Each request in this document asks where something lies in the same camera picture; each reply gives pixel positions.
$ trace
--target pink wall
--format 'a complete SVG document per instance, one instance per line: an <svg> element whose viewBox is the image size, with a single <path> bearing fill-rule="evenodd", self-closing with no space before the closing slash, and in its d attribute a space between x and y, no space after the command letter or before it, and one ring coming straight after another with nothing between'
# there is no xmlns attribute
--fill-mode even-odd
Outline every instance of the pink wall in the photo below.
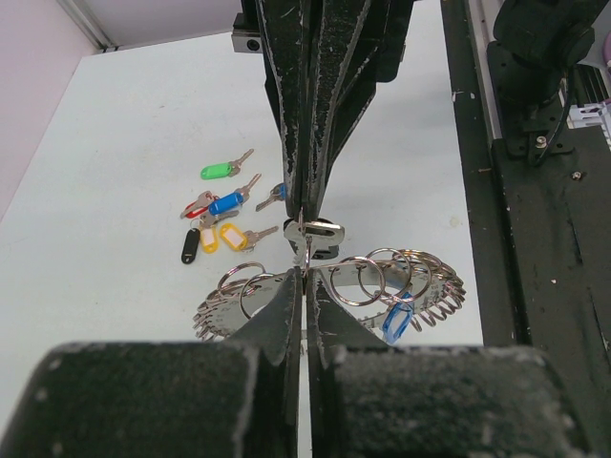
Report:
<svg viewBox="0 0 611 458"><path fill-rule="evenodd" d="M94 52L55 0L0 0L0 219L80 58Z"/></svg>

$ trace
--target silver key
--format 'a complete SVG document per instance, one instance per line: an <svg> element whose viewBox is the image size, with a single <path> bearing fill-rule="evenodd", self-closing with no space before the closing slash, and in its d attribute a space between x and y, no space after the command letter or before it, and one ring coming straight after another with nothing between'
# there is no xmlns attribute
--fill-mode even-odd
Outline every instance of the silver key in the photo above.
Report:
<svg viewBox="0 0 611 458"><path fill-rule="evenodd" d="M195 212L200 208L207 207L212 202L214 202L214 196L210 191L201 193L195 202L193 202L191 205L184 209L184 212L180 214L180 218L183 219L187 216L187 214Z"/></svg>
<svg viewBox="0 0 611 458"><path fill-rule="evenodd" d="M240 172L243 162L247 160L254 152L255 150L251 148L246 153L244 153L239 159L230 160L229 165L231 165L231 172L229 172L229 176L234 177L235 175L237 175Z"/></svg>
<svg viewBox="0 0 611 458"><path fill-rule="evenodd" d="M307 239L311 239L309 247L310 259L317 251L328 251L331 246L339 245L344 241L345 229L339 224L312 221L303 223L303 232L300 223L291 221L284 229L284 238L294 241L297 245L295 265L303 266L306 261Z"/></svg>
<svg viewBox="0 0 611 458"><path fill-rule="evenodd" d="M234 193L242 194L242 197L244 198L244 202L246 202L248 198L250 198L250 190L255 185L255 183L259 181L259 178L261 178L261 174L256 174L255 176L252 177L252 179L248 182L247 185L243 186L242 188L236 189Z"/></svg>
<svg viewBox="0 0 611 458"><path fill-rule="evenodd" d="M269 197L255 207L255 212L261 212L267 205L272 204L276 201L283 201L286 198L286 187L284 183L277 184L269 192Z"/></svg>
<svg viewBox="0 0 611 458"><path fill-rule="evenodd" d="M255 245L259 242L259 240L275 232L278 232L278 226L270 227L269 229L265 229L264 231L261 231L261 232L252 232L252 231L244 232L243 234L248 239L248 243L242 249L242 251L253 250L255 248Z"/></svg>
<svg viewBox="0 0 611 458"><path fill-rule="evenodd" d="M238 210L232 210L231 212L221 213L220 215L210 215L209 211L206 211L200 216L200 229L210 229L219 221L224 219L233 218L238 215Z"/></svg>

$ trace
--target black metal frame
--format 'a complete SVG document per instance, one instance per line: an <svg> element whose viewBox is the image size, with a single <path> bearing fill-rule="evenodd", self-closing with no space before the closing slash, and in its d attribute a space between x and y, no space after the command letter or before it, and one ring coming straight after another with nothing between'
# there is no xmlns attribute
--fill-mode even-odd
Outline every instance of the black metal frame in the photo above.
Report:
<svg viewBox="0 0 611 458"><path fill-rule="evenodd" d="M596 449L611 450L611 154L599 127L534 169L488 148L466 1L441 2L484 343L548 353ZM573 175L580 172L580 179Z"/></svg>

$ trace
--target green key tag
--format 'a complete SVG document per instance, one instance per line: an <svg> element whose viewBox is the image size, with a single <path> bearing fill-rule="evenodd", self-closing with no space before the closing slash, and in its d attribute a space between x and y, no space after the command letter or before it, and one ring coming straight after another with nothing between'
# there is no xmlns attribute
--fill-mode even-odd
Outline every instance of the green key tag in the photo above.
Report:
<svg viewBox="0 0 611 458"><path fill-rule="evenodd" d="M225 178L231 173L231 164L224 162L223 164L209 165L201 169L201 179Z"/></svg>

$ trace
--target metal spiral coil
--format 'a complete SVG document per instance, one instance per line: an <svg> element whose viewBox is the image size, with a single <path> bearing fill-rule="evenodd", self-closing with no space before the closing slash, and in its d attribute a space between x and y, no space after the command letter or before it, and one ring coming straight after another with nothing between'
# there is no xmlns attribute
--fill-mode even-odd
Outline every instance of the metal spiral coil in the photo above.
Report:
<svg viewBox="0 0 611 458"><path fill-rule="evenodd" d="M373 259L381 253L390 253L391 258ZM248 279L228 281L236 273L252 267L261 272ZM314 269L321 272L329 293L337 302L354 307L374 302L388 306L382 312L357 319L367 328L381 327L392 308L399 305L413 312L410 324L417 332L422 332L421 323L435 327L460 310L465 301L464 283L456 272L439 258L422 251L379 248L363 257L310 267ZM229 270L221 277L217 289L198 307L193 326L197 337L206 341L231 335L273 299L283 278L284 274L267 273L258 262L246 262ZM378 289L369 292L366 286L375 284ZM369 298L362 302L351 301L337 290L337 286L350 285L360 286ZM398 292L391 294L389 286ZM402 299L405 293L410 296Z"/></svg>

